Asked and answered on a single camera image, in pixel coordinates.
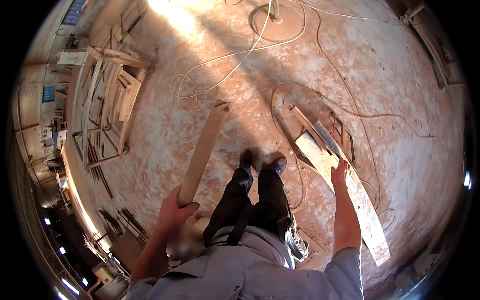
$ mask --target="shoe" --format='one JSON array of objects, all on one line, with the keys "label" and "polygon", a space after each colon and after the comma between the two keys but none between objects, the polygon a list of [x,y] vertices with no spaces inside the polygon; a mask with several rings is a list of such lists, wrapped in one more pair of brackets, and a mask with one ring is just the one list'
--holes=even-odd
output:
[{"label": "shoe", "polygon": [[253,161],[253,153],[250,149],[247,149],[243,152],[243,154],[240,156],[240,166],[248,166],[250,167],[252,165]]},{"label": "shoe", "polygon": [[287,158],[285,156],[279,157],[272,163],[272,170],[279,176],[282,176],[283,171],[287,168]]}]

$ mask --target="left hand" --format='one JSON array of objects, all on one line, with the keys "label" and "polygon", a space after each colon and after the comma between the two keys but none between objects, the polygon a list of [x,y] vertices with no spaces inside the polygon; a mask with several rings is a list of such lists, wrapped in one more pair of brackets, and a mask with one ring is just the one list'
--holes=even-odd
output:
[{"label": "left hand", "polygon": [[160,213],[158,214],[158,220],[155,225],[156,230],[165,230],[169,234],[173,233],[173,231],[178,230],[180,226],[200,207],[198,202],[192,202],[186,207],[180,208],[178,204],[180,189],[181,185],[173,189],[170,195],[163,199]]}]

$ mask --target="black pants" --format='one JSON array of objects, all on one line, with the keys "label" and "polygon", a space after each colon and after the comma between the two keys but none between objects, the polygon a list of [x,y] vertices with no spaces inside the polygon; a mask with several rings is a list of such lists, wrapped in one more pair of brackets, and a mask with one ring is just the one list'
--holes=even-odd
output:
[{"label": "black pants", "polygon": [[277,221],[283,217],[291,219],[291,212],[280,176],[272,170],[260,171],[258,176],[259,201],[255,206],[248,197],[252,183],[250,166],[240,166],[235,170],[232,180],[227,184],[222,199],[204,231],[205,247],[208,247],[210,240],[220,228],[235,226],[238,223],[242,223],[243,226],[240,227],[243,229],[246,225],[256,226],[283,239],[278,233]]}]

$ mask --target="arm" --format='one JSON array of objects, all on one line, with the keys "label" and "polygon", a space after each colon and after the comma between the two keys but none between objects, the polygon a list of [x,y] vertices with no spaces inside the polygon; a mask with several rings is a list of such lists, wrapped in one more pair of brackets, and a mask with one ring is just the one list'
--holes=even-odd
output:
[{"label": "arm", "polygon": [[350,165],[342,158],[336,169],[332,167],[331,179],[336,199],[333,255],[343,248],[351,247],[360,250],[361,247],[359,220],[345,184],[345,178],[349,171]]},{"label": "arm", "polygon": [[131,282],[142,278],[161,277],[168,271],[168,259],[165,252],[167,240],[200,206],[193,202],[180,208],[177,203],[180,189],[181,185],[163,199],[152,235],[133,267]]}]

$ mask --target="workshop floor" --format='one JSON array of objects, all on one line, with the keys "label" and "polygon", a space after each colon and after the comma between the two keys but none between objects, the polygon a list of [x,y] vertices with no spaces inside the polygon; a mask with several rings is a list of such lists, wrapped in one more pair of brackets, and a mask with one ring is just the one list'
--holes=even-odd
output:
[{"label": "workshop floor", "polygon": [[[184,108],[192,108],[185,111],[170,91],[172,77],[209,59],[249,49],[257,38],[248,24],[249,15],[268,1],[244,0],[235,6],[209,0],[162,1],[163,14],[153,9],[155,1],[151,0],[152,7],[122,46],[123,51],[146,61],[153,69],[133,108],[127,140],[130,152],[102,165],[113,200],[89,175],[73,174],[74,178],[82,178],[77,188],[84,195],[82,201],[94,223],[101,228],[98,209],[114,216],[117,207],[126,207],[145,228],[154,225],[162,199],[183,180],[216,99],[232,101],[233,105],[195,197],[201,204],[198,216],[213,212],[247,147],[258,149],[259,159],[265,161],[277,151],[287,156],[289,165],[282,180],[291,207],[296,206],[302,186],[288,142],[272,121],[273,91],[284,83],[298,83],[356,113],[341,78],[317,45],[317,13],[306,8],[306,30],[298,40],[252,52],[225,82],[199,96],[196,106],[194,98],[181,99]],[[398,24],[381,0],[308,2],[330,12]],[[280,4],[293,7],[303,16],[299,4],[286,0]],[[378,182],[361,121],[332,107],[353,135],[359,177],[380,187],[378,192],[365,185],[372,202],[378,205],[377,213],[393,208],[379,217],[383,227],[388,227],[385,236],[391,258],[377,267],[368,249],[362,249],[362,280],[367,289],[389,277],[448,220],[462,182],[463,94],[458,87],[439,90],[432,64],[408,28],[322,12],[319,15],[318,40],[345,78],[360,113],[399,114],[418,134],[438,137],[419,138],[394,118],[364,120]],[[262,40],[258,45],[270,44]],[[203,91],[221,80],[243,55],[199,67],[190,77]],[[172,84],[175,89],[178,79]],[[191,84],[185,81],[183,93],[192,91]],[[298,106],[311,122],[317,121],[326,109],[314,92],[294,84],[281,86],[273,102],[277,122],[294,138],[300,135],[301,126],[287,113],[289,105]],[[75,155],[72,149],[69,144],[69,159]],[[314,266],[323,270],[332,251],[334,195],[317,173],[307,168],[301,172],[307,197],[296,219],[298,226],[325,249],[321,263]],[[253,202],[258,200],[256,183],[250,197]]]}]

